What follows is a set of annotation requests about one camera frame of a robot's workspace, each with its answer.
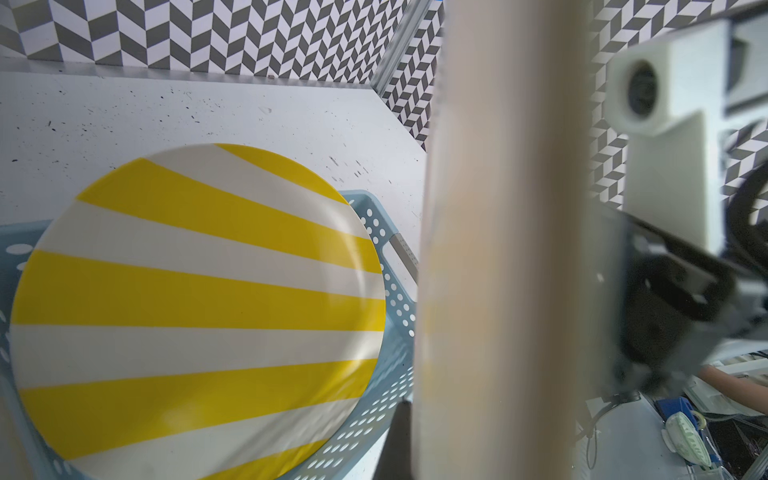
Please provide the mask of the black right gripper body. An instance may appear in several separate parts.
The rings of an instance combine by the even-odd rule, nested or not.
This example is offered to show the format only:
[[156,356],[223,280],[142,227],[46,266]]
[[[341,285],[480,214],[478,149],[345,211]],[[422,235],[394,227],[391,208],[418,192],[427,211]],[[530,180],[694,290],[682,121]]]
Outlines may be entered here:
[[767,281],[621,210],[599,209],[602,397],[680,394],[726,339],[767,336]]

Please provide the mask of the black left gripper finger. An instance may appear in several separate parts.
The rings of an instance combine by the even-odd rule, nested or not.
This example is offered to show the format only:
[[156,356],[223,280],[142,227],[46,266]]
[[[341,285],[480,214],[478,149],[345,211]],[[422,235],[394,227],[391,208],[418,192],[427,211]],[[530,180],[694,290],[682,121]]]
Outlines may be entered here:
[[412,480],[412,403],[403,400],[395,408],[389,433],[373,474],[374,480]]

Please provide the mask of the green striped plate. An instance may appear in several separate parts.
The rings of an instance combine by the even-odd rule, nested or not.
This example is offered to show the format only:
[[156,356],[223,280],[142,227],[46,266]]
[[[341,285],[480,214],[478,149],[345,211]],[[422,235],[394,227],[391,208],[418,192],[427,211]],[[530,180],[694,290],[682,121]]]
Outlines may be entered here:
[[450,1],[427,147],[418,479],[566,479],[590,384],[589,8]]

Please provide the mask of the yellow striped plate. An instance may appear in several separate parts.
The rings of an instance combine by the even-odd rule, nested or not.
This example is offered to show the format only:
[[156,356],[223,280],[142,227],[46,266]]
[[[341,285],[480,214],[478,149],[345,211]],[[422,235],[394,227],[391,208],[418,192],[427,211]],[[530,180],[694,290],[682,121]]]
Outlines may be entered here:
[[205,144],[81,192],[25,263],[10,323],[22,405],[95,479],[275,479],[361,400],[382,265],[311,170]]

